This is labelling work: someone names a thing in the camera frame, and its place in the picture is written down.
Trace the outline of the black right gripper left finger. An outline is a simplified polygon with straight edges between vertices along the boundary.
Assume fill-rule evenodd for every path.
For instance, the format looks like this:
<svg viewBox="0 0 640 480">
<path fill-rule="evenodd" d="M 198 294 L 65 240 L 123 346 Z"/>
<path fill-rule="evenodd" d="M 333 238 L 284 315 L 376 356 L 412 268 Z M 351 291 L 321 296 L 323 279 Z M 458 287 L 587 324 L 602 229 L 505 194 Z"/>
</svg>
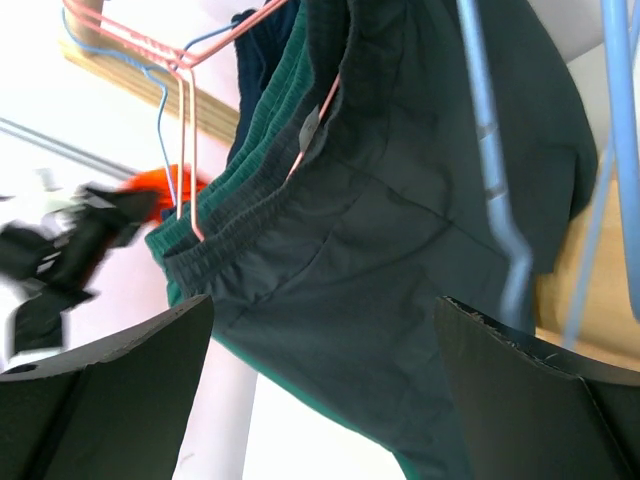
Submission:
<svg viewBox="0 0 640 480">
<path fill-rule="evenodd" d="M 169 479 L 214 320 L 197 296 L 1 376 L 4 479 Z"/>
</svg>

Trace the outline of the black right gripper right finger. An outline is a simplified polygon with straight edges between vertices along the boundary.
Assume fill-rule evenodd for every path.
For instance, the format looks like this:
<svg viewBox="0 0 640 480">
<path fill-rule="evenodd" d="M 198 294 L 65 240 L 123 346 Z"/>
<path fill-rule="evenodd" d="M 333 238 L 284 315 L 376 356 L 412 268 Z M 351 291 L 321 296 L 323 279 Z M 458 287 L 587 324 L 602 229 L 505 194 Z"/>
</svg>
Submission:
<svg viewBox="0 0 640 480">
<path fill-rule="evenodd" d="M 476 478 L 638 478 L 638 372 L 448 297 L 434 327 Z"/>
</svg>

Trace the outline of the blue hanger of orange shorts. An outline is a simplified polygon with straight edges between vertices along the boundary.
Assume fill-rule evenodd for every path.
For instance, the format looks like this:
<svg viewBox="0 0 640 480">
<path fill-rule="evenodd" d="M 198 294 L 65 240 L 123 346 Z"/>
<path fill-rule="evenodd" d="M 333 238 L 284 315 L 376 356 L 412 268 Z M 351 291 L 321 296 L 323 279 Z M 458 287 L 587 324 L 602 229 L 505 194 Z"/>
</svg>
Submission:
<svg viewBox="0 0 640 480">
<path fill-rule="evenodd" d="M 458 0 L 457 10 L 481 156 L 489 227 L 495 241 L 509 260 L 500 301 L 499 321 L 510 328 L 531 334 L 535 329 L 535 321 L 528 317 L 526 296 L 529 291 L 533 256 L 529 244 L 512 217 L 499 121 L 479 7 L 474 0 Z"/>
</svg>

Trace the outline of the orange mesh shorts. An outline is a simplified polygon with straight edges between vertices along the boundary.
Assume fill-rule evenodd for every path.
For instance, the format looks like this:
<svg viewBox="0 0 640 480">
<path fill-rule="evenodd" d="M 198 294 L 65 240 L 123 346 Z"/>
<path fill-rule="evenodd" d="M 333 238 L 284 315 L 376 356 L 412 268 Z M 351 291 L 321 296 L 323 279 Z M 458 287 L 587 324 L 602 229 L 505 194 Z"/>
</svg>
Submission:
<svg viewBox="0 0 640 480">
<path fill-rule="evenodd" d="M 183 169 L 182 196 L 178 195 L 178 170 L 177 164 L 169 167 L 170 177 L 166 176 L 164 168 L 138 173 L 127 179 L 122 189 L 127 191 L 153 190 L 159 194 L 158 209 L 166 209 L 174 206 L 170 186 L 174 187 L 176 199 L 187 202 L 191 197 L 191 168 L 186 165 Z"/>
</svg>

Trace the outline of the black shorts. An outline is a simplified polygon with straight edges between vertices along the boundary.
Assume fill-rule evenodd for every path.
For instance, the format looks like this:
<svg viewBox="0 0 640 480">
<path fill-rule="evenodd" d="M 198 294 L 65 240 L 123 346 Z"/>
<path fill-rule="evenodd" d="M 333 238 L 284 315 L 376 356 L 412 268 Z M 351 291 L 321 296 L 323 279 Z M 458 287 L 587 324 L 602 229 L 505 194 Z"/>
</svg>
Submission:
<svg viewBox="0 0 640 480">
<path fill-rule="evenodd" d="M 389 450 L 411 479 L 474 479 L 434 330 L 440 296 L 497 316 L 509 261 L 486 213 L 452 1 L 309 1 L 313 82 L 267 159 L 284 174 L 163 258 L 214 336 Z"/>
</svg>

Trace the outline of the teal green shorts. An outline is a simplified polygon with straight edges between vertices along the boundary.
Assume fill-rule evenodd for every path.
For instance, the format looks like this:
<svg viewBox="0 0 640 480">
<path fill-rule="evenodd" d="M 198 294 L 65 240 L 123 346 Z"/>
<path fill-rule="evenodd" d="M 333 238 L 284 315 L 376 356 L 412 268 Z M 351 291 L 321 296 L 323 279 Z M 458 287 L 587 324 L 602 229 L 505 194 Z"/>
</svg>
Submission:
<svg viewBox="0 0 640 480">
<path fill-rule="evenodd" d="M 213 298 L 215 339 L 408 479 L 423 318 L 406 264 L 423 241 L 384 179 L 415 179 L 408 88 L 428 24 L 424 1 L 305 2 L 244 144 L 198 196 L 204 239 L 173 220 L 149 240 L 171 292 Z"/>
</svg>

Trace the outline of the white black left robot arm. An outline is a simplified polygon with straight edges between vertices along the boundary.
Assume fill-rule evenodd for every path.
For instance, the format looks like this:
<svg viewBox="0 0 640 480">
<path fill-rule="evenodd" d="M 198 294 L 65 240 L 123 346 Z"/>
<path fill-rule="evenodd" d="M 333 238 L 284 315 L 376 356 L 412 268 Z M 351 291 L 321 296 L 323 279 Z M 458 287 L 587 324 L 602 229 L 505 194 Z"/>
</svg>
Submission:
<svg viewBox="0 0 640 480">
<path fill-rule="evenodd" d="M 47 236 L 9 223 L 1 228 L 1 276 L 17 284 L 24 302 L 8 321 L 12 362 L 30 362 L 65 349 L 63 314 L 91 300 L 86 289 L 107 252 L 128 246 L 149 220 L 159 193 L 84 185 L 71 199 L 54 200 L 71 226 Z"/>
</svg>

